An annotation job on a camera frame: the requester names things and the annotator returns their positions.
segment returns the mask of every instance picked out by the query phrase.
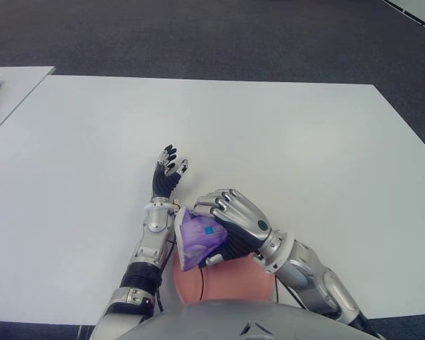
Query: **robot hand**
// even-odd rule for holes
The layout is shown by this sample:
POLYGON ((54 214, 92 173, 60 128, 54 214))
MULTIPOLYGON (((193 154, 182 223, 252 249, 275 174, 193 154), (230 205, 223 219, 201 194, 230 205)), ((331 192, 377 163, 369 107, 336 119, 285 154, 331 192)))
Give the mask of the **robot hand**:
POLYGON ((152 197, 169 198, 175 189, 181 176, 187 170, 188 161, 184 159, 176 170, 173 171, 175 163, 171 161, 176 158, 176 149, 170 144, 161 152, 156 162, 156 169, 153 175, 152 197))
POLYGON ((260 251, 272 231, 262 211, 238 190, 223 189, 201 196, 193 211, 212 216, 228 231, 227 241, 209 254, 200 266, 211 266, 260 251))

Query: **robot wrist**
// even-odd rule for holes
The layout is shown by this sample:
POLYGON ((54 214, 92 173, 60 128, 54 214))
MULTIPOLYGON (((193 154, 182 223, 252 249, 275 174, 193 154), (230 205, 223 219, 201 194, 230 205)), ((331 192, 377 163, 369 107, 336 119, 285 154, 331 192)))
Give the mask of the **robot wrist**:
POLYGON ((279 229, 272 229, 254 259, 266 272, 275 273, 290 256, 294 242, 293 233, 281 233, 279 229))

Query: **robotic arm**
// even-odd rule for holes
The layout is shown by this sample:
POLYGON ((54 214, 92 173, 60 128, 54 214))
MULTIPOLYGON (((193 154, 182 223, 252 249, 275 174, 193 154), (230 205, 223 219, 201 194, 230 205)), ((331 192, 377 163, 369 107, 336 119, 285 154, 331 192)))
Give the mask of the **robotic arm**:
POLYGON ((171 145, 159 155, 154 170, 152 199, 144 207, 143 236, 137 245, 120 287, 115 289, 91 339, 116 339, 153 316, 154 294, 162 283, 168 260, 167 240, 173 234, 176 205, 171 192, 188 167, 184 159, 175 170, 176 149, 171 145))
MULTIPOLYGON (((175 158, 176 149, 169 145, 157 159, 152 198, 145 206, 147 215, 143 222, 143 236, 132 254, 120 287, 113 292, 91 339, 134 339, 130 335, 132 332, 138 331, 143 336, 145 332, 152 332, 152 329, 165 332, 164 327, 153 327, 155 322, 159 324, 164 320, 164 315, 145 322, 143 327, 138 326, 153 316, 154 295, 162 283, 162 272, 169 257, 167 243, 174 233, 174 214, 178 208, 169 202, 169 198, 188 167, 187 160, 183 160, 175 169, 172 163, 175 158)), ((215 218, 228 231, 226 242, 209 254, 200 266, 212 266, 254 252, 255 259, 265 270, 275 273, 286 288, 293 289, 310 312, 378 337, 337 275, 321 263, 311 248, 296 241, 292 234, 271 228, 266 216, 239 191, 223 189, 201 196, 195 204, 194 212, 215 218)), ((215 305, 206 308, 214 309, 215 305)), ((244 315, 249 308, 246 305, 241 314, 244 315)), ((304 319, 313 320, 308 314, 305 314, 304 319)), ((173 316, 167 316, 165 320, 176 322, 173 316)), ((218 322, 224 326, 224 320, 218 322)), ((324 323, 322 320, 314 322, 318 325, 324 323)))
POLYGON ((229 233, 227 241, 201 266, 254 252, 266 271, 275 273, 285 287, 292 288, 309 311, 378 337, 338 276, 310 247, 288 233, 272 229, 266 216, 239 191, 223 189, 201 196, 194 212, 214 217, 229 233))

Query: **black cable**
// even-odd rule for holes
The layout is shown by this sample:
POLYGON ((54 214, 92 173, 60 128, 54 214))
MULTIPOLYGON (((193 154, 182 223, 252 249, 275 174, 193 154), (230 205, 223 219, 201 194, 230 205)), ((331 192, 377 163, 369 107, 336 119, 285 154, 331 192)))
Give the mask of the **black cable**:
MULTIPOLYGON (((163 264, 161 266, 161 276, 162 276, 162 273, 164 272, 164 269, 165 269, 165 266, 167 265, 167 262, 169 262, 171 253, 173 252, 173 248, 175 247, 175 244, 176 244, 176 235, 174 235, 172 241, 168 240, 168 242, 171 243, 171 247, 170 247, 170 250, 169 250, 169 254, 165 258, 165 261, 163 262, 163 264)), ((159 288, 157 288, 157 290, 156 290, 156 300, 157 300, 157 305, 159 306, 159 311, 162 313, 164 311, 164 308, 162 307, 161 293, 159 292, 159 288)))
POLYGON ((164 308, 162 307, 161 295, 159 294, 158 288, 156 290, 156 300, 157 300, 157 305, 159 306, 159 311, 162 313, 164 311, 164 308))
POLYGON ((278 284, 277 284, 277 276, 274 275, 274 281, 276 282, 276 302, 278 303, 278 284))
POLYGON ((201 267, 198 267, 200 269, 201 274, 201 293, 200 293, 200 301, 203 299, 203 291, 205 290, 205 277, 203 276, 203 269, 201 267))
POLYGON ((282 286, 285 287, 285 289, 290 293, 290 295, 293 297, 293 299, 295 299, 295 301, 297 302, 299 307, 301 307, 303 310, 306 310, 307 308, 305 308, 303 303, 299 300, 299 298, 295 295, 295 293, 293 293, 291 288, 286 286, 285 283, 282 282, 282 280, 279 280, 279 281, 280 281, 280 283, 282 283, 282 286))

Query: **black object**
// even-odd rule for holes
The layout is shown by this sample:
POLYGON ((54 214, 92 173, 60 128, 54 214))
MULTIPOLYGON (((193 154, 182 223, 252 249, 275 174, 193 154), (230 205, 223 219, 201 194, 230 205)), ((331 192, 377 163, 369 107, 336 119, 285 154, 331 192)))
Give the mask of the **black object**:
POLYGON ((146 262, 134 262, 128 266, 120 287, 138 288, 153 295, 161 282, 159 268, 146 262))
POLYGON ((375 338, 379 339, 378 334, 373 329, 368 319, 362 314, 362 312, 360 312, 359 315, 353 321, 351 321, 349 326, 358 329, 359 331, 365 332, 369 335, 373 335, 375 338))

